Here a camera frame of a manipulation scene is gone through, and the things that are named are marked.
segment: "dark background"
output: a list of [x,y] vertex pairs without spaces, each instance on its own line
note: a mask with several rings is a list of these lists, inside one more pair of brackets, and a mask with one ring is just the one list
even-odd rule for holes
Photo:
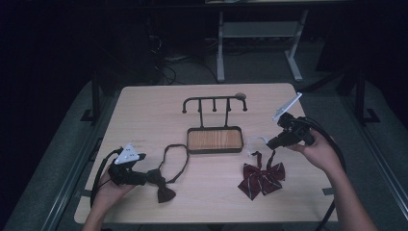
[[[154,70],[157,61],[149,51],[148,35],[162,37],[168,47],[217,37],[214,11],[114,11],[103,10],[102,2],[106,3],[1,3],[1,227],[75,96],[93,74],[100,77],[108,95],[126,85],[154,85],[160,76]],[[123,0],[115,4],[135,7],[152,2],[161,3]],[[336,71],[353,64],[362,69],[407,126],[407,4],[361,3],[344,9],[312,8],[302,39],[326,39],[317,68]],[[243,15],[253,20],[287,16],[284,8],[261,12],[229,16],[237,20]]]

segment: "black wire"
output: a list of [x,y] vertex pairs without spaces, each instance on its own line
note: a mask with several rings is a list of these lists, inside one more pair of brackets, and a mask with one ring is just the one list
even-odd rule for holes
[[99,190],[100,188],[102,188],[102,186],[106,185],[106,183],[110,182],[111,180],[112,180],[112,179],[109,179],[109,180],[105,181],[104,183],[102,183],[102,184],[98,187],[98,190]]
[[100,187],[99,187],[99,180],[100,180],[100,178],[101,178],[102,171],[103,171],[103,169],[104,169],[106,163],[108,162],[109,158],[110,158],[112,155],[114,155],[115,153],[118,154],[118,153],[120,153],[122,150],[123,150],[123,148],[119,148],[119,149],[114,150],[114,151],[112,151],[111,153],[109,153],[108,156],[107,156],[105,159],[103,159],[101,165],[99,166],[99,169],[98,169],[98,171],[97,171],[97,173],[96,173],[96,176],[95,176],[95,180],[93,181],[92,191],[91,191],[91,193],[90,193],[90,207],[91,207],[91,208],[92,208],[92,205],[93,205],[93,200],[95,199],[96,194],[98,193],[98,190],[99,190],[99,188],[100,188]]

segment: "dark red bow tie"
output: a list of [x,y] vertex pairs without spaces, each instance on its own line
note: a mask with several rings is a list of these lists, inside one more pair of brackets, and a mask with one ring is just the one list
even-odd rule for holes
[[282,189],[282,185],[279,181],[285,180],[285,168],[282,163],[273,167],[271,166],[275,151],[273,150],[273,153],[268,160],[267,170],[261,170],[262,154],[260,152],[257,151],[251,155],[257,156],[258,167],[243,164],[243,180],[238,185],[238,188],[240,188],[251,200],[253,200],[259,192],[266,195]]

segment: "black metal frame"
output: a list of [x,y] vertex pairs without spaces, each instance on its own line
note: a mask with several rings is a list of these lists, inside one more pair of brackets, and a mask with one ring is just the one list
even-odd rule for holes
[[[198,112],[200,113],[200,127],[197,128],[190,128],[187,132],[187,148],[189,153],[191,154],[210,154],[210,153],[237,153],[241,152],[243,148],[243,138],[242,138],[242,129],[239,126],[228,126],[228,113],[231,112],[231,104],[230,99],[237,99],[242,102],[244,112],[247,111],[246,102],[245,102],[245,94],[237,93],[234,96],[206,96],[206,97],[191,97],[184,101],[183,103],[183,114],[187,112],[186,106],[189,101],[197,100],[198,101]],[[204,127],[203,123],[203,113],[202,113],[202,100],[212,100],[213,101],[213,112],[217,111],[217,99],[225,99],[226,100],[226,108],[225,108],[225,124],[223,127]],[[241,136],[241,147],[240,148],[220,148],[220,149],[199,149],[199,150],[190,150],[189,149],[189,134],[190,132],[196,131],[225,131],[225,130],[236,130],[240,133]]]

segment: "gray floor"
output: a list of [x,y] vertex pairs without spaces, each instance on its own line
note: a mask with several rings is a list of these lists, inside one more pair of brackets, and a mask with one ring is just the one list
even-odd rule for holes
[[[295,57],[304,78],[301,83],[294,81],[285,60],[283,51],[288,43],[276,41],[269,43],[268,47],[250,49],[245,54],[225,56],[225,84],[291,83],[296,89],[304,88],[328,74],[315,71],[322,46],[322,41],[300,43]],[[177,73],[174,85],[216,84],[216,56],[207,55],[202,61],[205,65],[188,62],[169,64]],[[173,72],[165,69],[165,74],[171,78]],[[408,165],[405,151],[408,132],[388,108],[381,92],[370,83],[367,83],[365,103],[367,108],[375,110],[381,122],[361,126],[350,112],[354,93],[346,97],[339,96],[335,91],[338,82],[339,80],[335,80],[314,92],[305,93],[300,100],[305,114],[316,119],[341,147],[347,174],[379,230],[408,230],[407,219],[395,200],[395,194],[390,190],[392,185],[385,180],[386,175],[375,157],[376,151],[379,151],[391,167],[397,183],[402,189],[408,189],[405,174]],[[5,230],[81,229],[81,225],[73,220],[73,215],[79,202],[78,194],[87,181],[92,161],[79,155],[91,155],[94,144],[103,138],[119,94],[118,91],[113,97],[101,96],[103,113],[92,126],[90,122],[80,121],[84,110],[91,108],[90,84],[84,86],[51,141]],[[376,147],[368,145],[370,141],[367,136]],[[85,165],[76,166],[84,158]],[[68,176],[72,175],[77,176],[77,179],[69,179]],[[69,188],[64,187],[66,183],[75,190],[67,192],[66,189]],[[317,226],[313,222],[282,225],[287,231],[314,230]],[[208,226],[200,224],[105,226],[114,230],[209,230]],[[277,226],[279,225],[226,224],[222,230],[280,230]],[[326,228],[339,230],[337,222],[329,222]]]

